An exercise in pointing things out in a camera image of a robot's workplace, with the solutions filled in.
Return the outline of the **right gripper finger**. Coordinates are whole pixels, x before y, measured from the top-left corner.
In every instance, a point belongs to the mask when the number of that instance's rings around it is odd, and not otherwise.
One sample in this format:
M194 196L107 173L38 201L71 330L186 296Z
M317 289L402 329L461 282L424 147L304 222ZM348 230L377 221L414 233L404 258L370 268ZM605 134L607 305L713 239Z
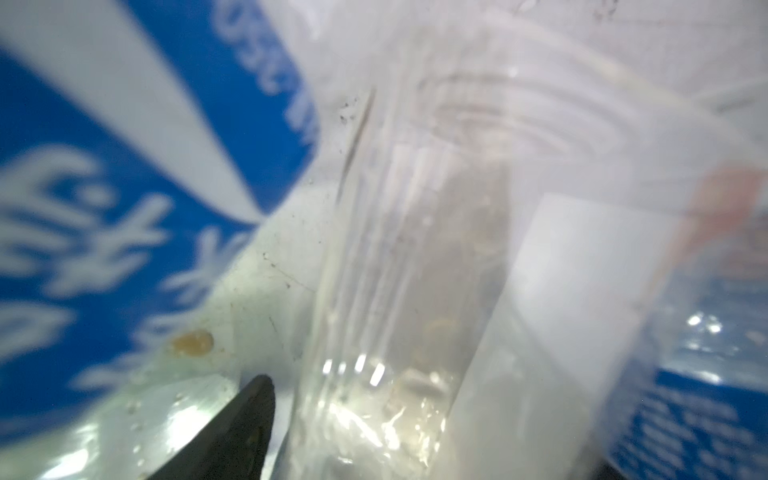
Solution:
M260 479L275 410L272 379L267 375L256 376L149 479Z

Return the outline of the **green white label bottle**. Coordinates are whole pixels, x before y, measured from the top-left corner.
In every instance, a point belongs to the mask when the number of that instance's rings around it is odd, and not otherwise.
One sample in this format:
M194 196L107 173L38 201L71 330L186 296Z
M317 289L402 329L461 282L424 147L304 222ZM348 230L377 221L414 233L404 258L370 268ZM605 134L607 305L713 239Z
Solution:
M428 21L351 148L277 479L595 479L679 273L767 281L767 152L529 20Z

